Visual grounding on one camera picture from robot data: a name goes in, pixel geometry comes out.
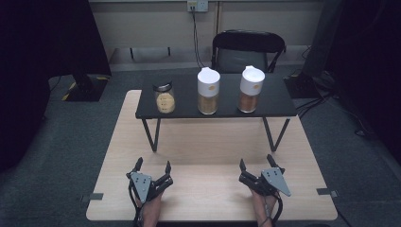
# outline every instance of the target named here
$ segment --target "table leg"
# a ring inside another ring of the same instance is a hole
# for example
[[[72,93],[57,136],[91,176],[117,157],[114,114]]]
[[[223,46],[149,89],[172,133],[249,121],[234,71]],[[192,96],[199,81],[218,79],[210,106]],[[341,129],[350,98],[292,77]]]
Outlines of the table leg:
[[[153,150],[153,152],[156,152],[157,142],[159,141],[160,120],[161,120],[161,118],[157,118],[156,133],[154,135],[154,142],[153,142],[151,135],[150,135],[149,127],[148,127],[148,122],[146,119],[142,119],[142,123],[144,124],[145,132],[147,133],[150,147]]]
[[[286,131],[286,128],[288,126],[289,118],[286,119],[286,122],[284,123],[284,126],[281,129],[280,134],[279,134],[275,144],[273,143],[273,139],[271,137],[271,132],[270,132],[268,120],[266,119],[266,117],[262,117],[262,118],[263,118],[263,123],[265,124],[266,134],[268,135],[270,149],[271,149],[271,151],[276,151],[277,148],[278,148],[278,145],[280,144],[281,139],[283,138],[284,132]]]

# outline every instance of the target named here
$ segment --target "jar label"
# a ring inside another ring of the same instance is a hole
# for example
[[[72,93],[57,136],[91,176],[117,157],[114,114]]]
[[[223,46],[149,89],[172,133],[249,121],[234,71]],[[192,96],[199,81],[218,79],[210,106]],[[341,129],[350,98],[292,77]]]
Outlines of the jar label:
[[[175,101],[174,97],[169,93],[161,93],[156,99],[157,109],[164,114],[174,111]]]

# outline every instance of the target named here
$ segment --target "glass jar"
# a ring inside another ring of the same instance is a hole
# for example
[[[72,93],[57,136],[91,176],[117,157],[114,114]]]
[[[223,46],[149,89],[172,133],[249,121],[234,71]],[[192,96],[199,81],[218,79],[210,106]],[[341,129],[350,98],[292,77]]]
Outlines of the glass jar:
[[[202,114],[214,114],[218,110],[220,74],[203,67],[198,73],[198,109]]]
[[[172,113],[175,109],[175,99],[172,81],[153,83],[157,110],[163,114]]]
[[[238,109],[241,112],[252,113],[256,110],[264,79],[265,73],[251,65],[247,66],[242,72],[238,100]]]

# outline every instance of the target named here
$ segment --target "black chair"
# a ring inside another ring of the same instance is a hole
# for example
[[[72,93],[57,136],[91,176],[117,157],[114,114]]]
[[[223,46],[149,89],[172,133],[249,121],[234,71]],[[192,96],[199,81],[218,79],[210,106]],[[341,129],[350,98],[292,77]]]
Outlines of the black chair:
[[[213,39],[212,69],[220,73],[242,73],[245,66],[252,65],[272,73],[285,47],[284,40],[273,33],[226,30]],[[276,53],[270,65],[267,53]]]

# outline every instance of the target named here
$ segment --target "wall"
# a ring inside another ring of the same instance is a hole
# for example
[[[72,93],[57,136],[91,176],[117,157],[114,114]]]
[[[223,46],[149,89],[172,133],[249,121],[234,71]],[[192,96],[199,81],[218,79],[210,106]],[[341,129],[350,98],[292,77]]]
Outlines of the wall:
[[[192,14],[186,1],[92,0],[91,8],[105,47],[190,47],[194,44]],[[225,29],[274,32],[287,45],[309,45],[323,1],[209,2],[196,13],[199,46],[211,46]]]

